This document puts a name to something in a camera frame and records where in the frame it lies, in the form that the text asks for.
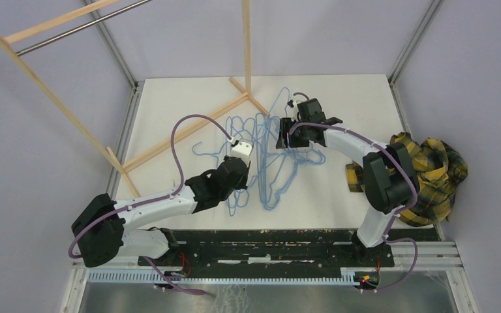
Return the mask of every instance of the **wooden pole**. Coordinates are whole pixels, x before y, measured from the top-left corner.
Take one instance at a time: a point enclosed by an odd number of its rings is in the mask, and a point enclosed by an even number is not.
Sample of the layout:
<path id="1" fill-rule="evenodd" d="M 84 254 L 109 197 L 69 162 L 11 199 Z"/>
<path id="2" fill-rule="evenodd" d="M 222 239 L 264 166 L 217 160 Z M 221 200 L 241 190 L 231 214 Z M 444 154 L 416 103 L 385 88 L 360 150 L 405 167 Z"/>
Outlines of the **wooden pole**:
<path id="1" fill-rule="evenodd" d="M 108 153 L 110 154 L 111 157 L 113 157 L 116 161 L 118 161 L 118 158 L 116 157 L 116 155 L 114 154 L 114 152 L 112 151 L 112 149 L 110 147 L 107 147 L 106 150 L 108 151 Z M 133 185 L 131 179 L 128 176 L 128 173 L 126 173 L 125 170 L 122 170 L 120 172 L 120 174 L 122 174 L 122 178 L 124 178 L 124 181 L 128 185 L 133 196 L 135 198 L 139 198 L 140 197 L 139 192 L 137 192 L 137 189 L 135 189 L 135 186 Z"/>
<path id="2" fill-rule="evenodd" d="M 74 124 L 75 127 L 99 150 L 99 152 L 117 169 L 120 173 L 123 171 L 122 165 L 113 157 L 111 157 L 108 152 L 101 146 L 101 144 L 89 133 L 89 131 L 81 124 L 81 122 L 74 116 L 74 114 L 64 105 L 60 99 L 45 85 L 45 83 L 27 66 L 27 64 L 16 55 L 14 50 L 10 47 L 8 42 L 4 40 L 0 35 L 0 47 L 3 49 L 7 55 L 22 69 L 28 77 L 43 91 L 43 93 L 61 110 L 61 112 L 66 115 L 66 117 Z"/>
<path id="3" fill-rule="evenodd" d="M 247 93 L 241 93 L 237 98 L 229 101 L 228 103 L 224 104 L 223 106 L 217 108 L 215 111 L 211 112 L 207 116 L 211 117 L 212 119 L 218 119 L 225 113 L 228 113 L 230 110 L 234 109 L 244 101 L 246 101 L 247 98 Z M 207 119 L 200 119 L 197 122 L 194 122 L 193 124 L 189 125 L 188 127 L 178 131 L 175 134 L 174 138 L 174 143 L 180 142 L 181 140 L 187 138 L 189 135 L 195 133 L 197 130 L 200 130 L 201 128 L 205 127 L 206 124 L 210 123 Z M 165 139 L 164 141 L 160 142 L 156 146 L 148 149 L 147 151 L 143 152 L 142 154 L 134 157 L 133 159 L 129 160 L 128 162 L 124 163 L 124 170 L 129 173 L 130 171 L 134 170 L 135 168 L 141 166 L 143 163 L 147 162 L 148 160 L 152 159 L 153 157 L 161 154 L 165 150 L 170 148 L 170 138 Z"/>
<path id="4" fill-rule="evenodd" d="M 230 83 L 232 83 L 232 85 L 237 88 L 240 93 L 248 93 L 248 91 L 235 78 L 230 77 Z M 258 111 L 262 112 L 265 116 L 268 116 L 268 110 L 263 107 L 250 93 L 249 101 L 255 108 L 258 109 Z"/>
<path id="5" fill-rule="evenodd" d="M 252 95 L 251 86 L 251 6 L 250 0 L 241 0 L 243 8 L 243 37 L 245 39 L 245 89 Z"/>
<path id="6" fill-rule="evenodd" d="M 9 44 L 12 44 L 17 41 L 21 41 L 22 39 L 26 39 L 28 37 L 31 37 L 35 34 L 39 34 L 43 31 L 49 30 L 53 27 L 56 27 L 58 25 L 61 25 L 62 23 L 68 22 L 73 20 L 74 18 L 79 18 L 82 15 L 85 15 L 87 13 L 91 13 L 95 10 L 98 10 L 102 7 L 105 7 L 107 5 L 110 5 L 118 0 L 100 0 L 95 3 L 91 3 L 90 5 L 86 5 L 82 8 L 79 8 L 77 10 L 73 10 L 72 12 L 66 13 L 64 15 L 61 15 L 57 18 L 54 18 L 52 20 L 48 20 L 47 22 L 43 22 L 39 25 L 30 27 L 28 29 L 24 29 L 23 31 L 19 31 L 16 34 L 12 34 L 10 36 L 5 37 L 5 41 Z"/>

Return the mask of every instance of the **white wall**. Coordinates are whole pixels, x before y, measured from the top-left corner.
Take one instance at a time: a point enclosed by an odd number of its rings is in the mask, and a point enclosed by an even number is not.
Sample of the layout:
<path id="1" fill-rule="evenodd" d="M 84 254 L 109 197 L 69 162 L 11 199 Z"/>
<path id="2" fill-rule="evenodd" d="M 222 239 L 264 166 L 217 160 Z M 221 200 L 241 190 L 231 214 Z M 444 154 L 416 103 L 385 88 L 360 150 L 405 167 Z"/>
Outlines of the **white wall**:
<path id="1" fill-rule="evenodd" d="M 0 33 L 80 6 L 79 0 L 1 0 Z M 25 60 L 104 145 L 116 144 L 129 88 L 96 30 Z M 104 192 L 109 173 L 104 157 L 0 49 L 0 312 L 57 311 L 72 263 L 70 225 Z"/>
<path id="2" fill-rule="evenodd" d="M 429 3 L 252 0 L 253 74 L 389 74 Z M 138 80 L 243 75 L 240 0 L 152 1 L 108 26 Z"/>
<path id="3" fill-rule="evenodd" d="M 446 1 L 399 91 L 415 139 L 443 139 L 469 165 L 444 230 L 480 309 L 501 312 L 501 1 Z"/>

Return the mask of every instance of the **flannel shirt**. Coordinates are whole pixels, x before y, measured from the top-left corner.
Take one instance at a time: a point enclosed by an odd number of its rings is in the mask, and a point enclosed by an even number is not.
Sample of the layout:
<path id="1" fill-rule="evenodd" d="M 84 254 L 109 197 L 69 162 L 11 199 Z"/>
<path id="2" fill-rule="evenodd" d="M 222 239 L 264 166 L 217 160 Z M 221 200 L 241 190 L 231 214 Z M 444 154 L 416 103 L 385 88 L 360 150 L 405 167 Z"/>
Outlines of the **flannel shirt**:
<path id="1" fill-rule="evenodd" d="M 416 205 L 401 212 L 400 220 L 414 226 L 431 225 L 445 219 L 456 198 L 458 184 L 468 176 L 468 165 L 460 154 L 442 140 L 427 138 L 421 146 L 407 132 L 391 137 L 391 143 L 406 146 L 417 173 Z M 363 192 L 363 169 L 353 162 L 346 166 L 351 192 Z"/>

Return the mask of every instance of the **robotic arm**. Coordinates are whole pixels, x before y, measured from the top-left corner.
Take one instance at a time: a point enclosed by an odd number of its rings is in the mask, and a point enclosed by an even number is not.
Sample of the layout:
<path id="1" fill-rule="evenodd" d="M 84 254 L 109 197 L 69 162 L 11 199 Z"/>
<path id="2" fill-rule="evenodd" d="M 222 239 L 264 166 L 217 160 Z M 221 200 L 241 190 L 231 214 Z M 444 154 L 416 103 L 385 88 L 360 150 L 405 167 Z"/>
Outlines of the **robotic arm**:
<path id="1" fill-rule="evenodd" d="M 353 236 L 353 244 L 359 256 L 374 252 L 374 248 L 384 242 L 383 234 L 395 212 L 412 198 L 412 191 L 404 177 L 398 171 L 387 171 L 387 168 L 395 169 L 395 165 L 378 147 L 384 148 L 398 162 L 417 191 L 418 179 L 406 147 L 401 143 L 388 145 L 374 142 L 352 132 L 348 125 L 336 117 L 326 119 L 320 103 L 315 98 L 296 104 L 296 110 L 292 101 L 288 105 L 296 114 L 293 118 L 280 120 L 277 149 L 308 147 L 310 142 L 315 142 L 341 152 L 362 166 L 365 193 L 370 207 L 364 222 Z M 301 126 L 291 133 L 291 128 L 295 128 L 298 123 L 315 125 Z"/>
<path id="2" fill-rule="evenodd" d="M 246 189 L 251 165 L 252 143 L 232 142 L 230 156 L 216 170 L 187 179 L 176 195 L 169 190 L 152 196 L 113 201 L 101 194 L 72 224 L 78 236 L 88 225 L 109 215 L 87 230 L 78 240 L 83 262 L 96 267 L 116 256 L 161 257 L 176 245 L 167 229 L 140 230 L 142 226 L 176 215 L 194 214 L 216 207 L 234 190 Z"/>

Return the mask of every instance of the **clothing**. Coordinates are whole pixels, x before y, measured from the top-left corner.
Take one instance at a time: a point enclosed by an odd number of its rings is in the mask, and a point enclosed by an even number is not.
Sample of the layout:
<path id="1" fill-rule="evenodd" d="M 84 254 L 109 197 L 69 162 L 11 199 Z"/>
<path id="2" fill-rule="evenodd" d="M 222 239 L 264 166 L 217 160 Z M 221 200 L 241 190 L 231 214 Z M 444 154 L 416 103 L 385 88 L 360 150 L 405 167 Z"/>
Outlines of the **clothing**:
<path id="1" fill-rule="evenodd" d="M 417 203 L 401 212 L 400 220 L 419 227 L 445 219 L 454 204 L 458 184 L 468 177 L 468 165 L 462 156 L 442 140 L 427 138 L 420 146 L 407 132 L 392 136 L 390 142 L 406 146 L 419 182 Z M 351 192 L 364 191 L 360 165 L 348 164 L 346 178 Z"/>

